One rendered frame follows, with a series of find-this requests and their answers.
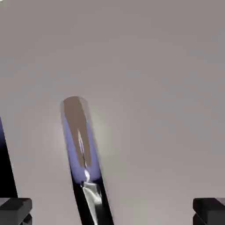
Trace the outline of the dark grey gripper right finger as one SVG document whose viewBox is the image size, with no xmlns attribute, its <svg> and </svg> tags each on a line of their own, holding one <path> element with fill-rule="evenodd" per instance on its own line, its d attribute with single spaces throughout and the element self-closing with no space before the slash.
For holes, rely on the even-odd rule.
<svg viewBox="0 0 225 225">
<path fill-rule="evenodd" d="M 225 198 L 194 198 L 192 225 L 225 225 Z"/>
</svg>

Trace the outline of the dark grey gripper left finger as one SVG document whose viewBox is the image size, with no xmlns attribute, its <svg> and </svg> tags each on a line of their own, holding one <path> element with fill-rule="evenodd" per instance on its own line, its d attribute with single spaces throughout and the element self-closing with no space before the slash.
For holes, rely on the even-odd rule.
<svg viewBox="0 0 225 225">
<path fill-rule="evenodd" d="M 33 225 L 30 198 L 0 198 L 0 225 Z"/>
</svg>

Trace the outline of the grey cabinet door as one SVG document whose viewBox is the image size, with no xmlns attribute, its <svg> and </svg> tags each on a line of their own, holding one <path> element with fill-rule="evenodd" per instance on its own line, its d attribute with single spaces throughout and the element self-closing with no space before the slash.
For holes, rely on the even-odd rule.
<svg viewBox="0 0 225 225">
<path fill-rule="evenodd" d="M 0 117 L 33 225 L 81 225 L 69 96 L 115 225 L 192 225 L 194 198 L 225 197 L 225 0 L 0 0 Z"/>
</svg>

